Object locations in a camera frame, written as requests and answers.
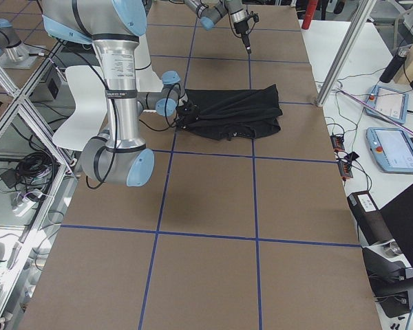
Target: red object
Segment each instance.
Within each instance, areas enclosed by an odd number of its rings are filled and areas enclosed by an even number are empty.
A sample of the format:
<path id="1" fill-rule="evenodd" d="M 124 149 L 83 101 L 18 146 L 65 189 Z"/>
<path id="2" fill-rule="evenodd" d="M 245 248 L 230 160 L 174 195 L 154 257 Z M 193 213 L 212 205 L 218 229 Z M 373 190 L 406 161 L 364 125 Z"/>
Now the red object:
<path id="1" fill-rule="evenodd" d="M 310 22 L 314 18 L 315 10 L 317 9 L 318 0 L 310 0 L 308 7 L 306 8 L 306 13 L 304 15 L 303 24 L 301 28 L 307 30 L 310 26 Z"/>

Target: folded garment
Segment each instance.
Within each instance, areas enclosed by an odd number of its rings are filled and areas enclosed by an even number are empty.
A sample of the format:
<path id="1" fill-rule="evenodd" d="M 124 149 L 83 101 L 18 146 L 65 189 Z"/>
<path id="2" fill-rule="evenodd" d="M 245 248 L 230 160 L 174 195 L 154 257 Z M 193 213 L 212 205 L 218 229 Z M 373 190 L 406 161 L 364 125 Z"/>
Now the folded garment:
<path id="1" fill-rule="evenodd" d="M 239 136 L 262 138 L 280 131 L 275 85 L 266 89 L 185 90 L 190 104 L 178 107 L 177 127 L 221 140 Z"/>

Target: blue cable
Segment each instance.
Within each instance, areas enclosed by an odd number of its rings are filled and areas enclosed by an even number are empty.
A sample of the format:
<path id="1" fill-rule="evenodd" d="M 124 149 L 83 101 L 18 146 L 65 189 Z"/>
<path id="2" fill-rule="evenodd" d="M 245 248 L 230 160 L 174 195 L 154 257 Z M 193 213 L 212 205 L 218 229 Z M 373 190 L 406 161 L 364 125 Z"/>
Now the blue cable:
<path id="1" fill-rule="evenodd" d="M 408 319 L 407 319 L 407 324 L 406 324 L 406 326 L 405 326 L 405 330 L 408 330 L 408 327 L 409 327 L 409 325 L 410 325 L 410 320 L 412 319 L 412 315 L 413 315 L 413 307 L 412 307 L 412 309 L 410 310 L 410 314 L 409 314 Z"/>

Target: white table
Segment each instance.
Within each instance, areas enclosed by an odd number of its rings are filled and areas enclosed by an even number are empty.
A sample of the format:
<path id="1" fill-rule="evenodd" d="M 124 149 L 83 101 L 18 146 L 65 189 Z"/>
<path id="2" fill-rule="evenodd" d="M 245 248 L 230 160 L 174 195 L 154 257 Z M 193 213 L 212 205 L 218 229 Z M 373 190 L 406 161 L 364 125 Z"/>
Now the white table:
<path id="1" fill-rule="evenodd" d="M 324 81 L 349 24 L 349 22 L 338 21 L 313 21 L 309 30 L 302 30 L 309 61 L 313 67 L 313 74 L 316 81 Z M 339 78 L 357 74 L 370 74 L 378 69 L 386 67 L 391 58 L 392 56 L 390 52 L 373 24 L 367 23 L 350 53 L 348 61 L 341 71 Z M 382 70 L 373 75 L 342 80 L 343 89 L 350 94 L 366 94 L 379 81 L 381 73 Z M 410 89 L 407 85 L 397 85 L 393 82 L 385 85 L 401 91 Z M 351 119 L 353 122 L 358 122 L 362 106 L 347 99 L 340 93 L 337 97 L 341 114 Z M 410 92 L 408 109 L 413 111 L 413 92 Z M 354 128 L 354 124 L 343 119 L 339 115 L 335 93 L 331 93 L 326 101 L 324 105 L 324 114 L 325 116 L 333 118 L 335 122 L 343 126 L 345 130 Z M 333 121 L 330 118 L 326 118 L 326 122 L 330 123 Z M 407 122 L 405 125 L 413 130 L 412 114 L 407 115 Z M 381 208 L 413 183 L 413 175 L 388 174 L 380 171 L 371 152 L 368 150 L 369 147 L 366 142 L 366 129 L 368 127 L 391 127 L 391 125 L 377 118 L 363 114 L 358 125 L 357 137 L 353 147 L 353 150 L 360 156 L 358 161 L 373 180 L 373 187 L 370 194 L 378 207 Z M 331 132 L 332 126 L 329 126 L 328 129 L 329 132 Z M 335 127 L 335 133 L 340 132 L 341 129 Z M 344 144 L 348 152 L 352 150 L 353 140 L 354 132 L 347 133 Z M 346 196 L 352 192 L 366 189 L 367 184 L 365 175 L 356 169 L 353 169 L 353 175 L 354 178 L 346 182 Z M 404 321 L 389 319 L 385 316 L 380 306 L 377 306 L 377 309 L 383 329 L 389 329 L 393 322 L 401 323 L 400 329 L 404 329 L 405 323 L 402 323 Z M 410 330 L 413 330 L 413 318 L 410 324 Z"/>

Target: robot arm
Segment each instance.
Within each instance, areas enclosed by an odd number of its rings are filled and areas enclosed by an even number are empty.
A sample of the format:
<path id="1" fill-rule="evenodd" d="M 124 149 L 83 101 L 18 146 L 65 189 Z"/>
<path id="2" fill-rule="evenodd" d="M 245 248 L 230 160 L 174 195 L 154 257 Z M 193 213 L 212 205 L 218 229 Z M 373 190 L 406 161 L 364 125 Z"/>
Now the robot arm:
<path id="1" fill-rule="evenodd" d="M 152 173 L 153 152 L 140 136 L 138 117 L 155 107 L 170 116 L 186 101 L 174 71 L 162 77 L 159 93 L 138 93 L 134 52 L 147 29 L 141 0 L 44 0 L 47 32 L 75 43 L 92 44 L 103 71 L 108 127 L 83 149 L 85 173 L 99 182 L 142 186 Z"/>
<path id="2" fill-rule="evenodd" d="M 0 19 L 0 54 L 3 51 L 12 62 L 21 62 L 29 57 L 29 49 L 20 40 L 11 23 Z"/>
<path id="3" fill-rule="evenodd" d="M 259 17 L 253 12 L 248 13 L 242 5 L 242 0 L 219 0 L 213 8 L 205 5 L 201 0 L 184 0 L 184 2 L 195 12 L 206 30 L 212 29 L 220 19 L 228 14 L 234 25 L 235 33 L 240 35 L 248 54 L 251 53 L 248 21 L 253 19 L 254 23 L 257 23 Z"/>

